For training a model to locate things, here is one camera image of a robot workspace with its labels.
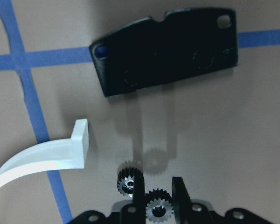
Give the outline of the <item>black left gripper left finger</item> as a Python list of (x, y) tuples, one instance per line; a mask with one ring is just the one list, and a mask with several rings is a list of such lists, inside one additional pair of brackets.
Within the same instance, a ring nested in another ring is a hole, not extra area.
[(135, 223), (146, 223), (145, 182), (143, 176), (135, 177), (133, 190), (133, 206), (135, 207)]

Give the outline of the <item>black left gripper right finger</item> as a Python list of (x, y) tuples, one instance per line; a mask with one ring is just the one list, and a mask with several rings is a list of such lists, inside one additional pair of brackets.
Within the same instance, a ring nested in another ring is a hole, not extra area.
[(177, 224), (189, 224), (191, 200), (181, 177), (172, 177), (172, 199)]

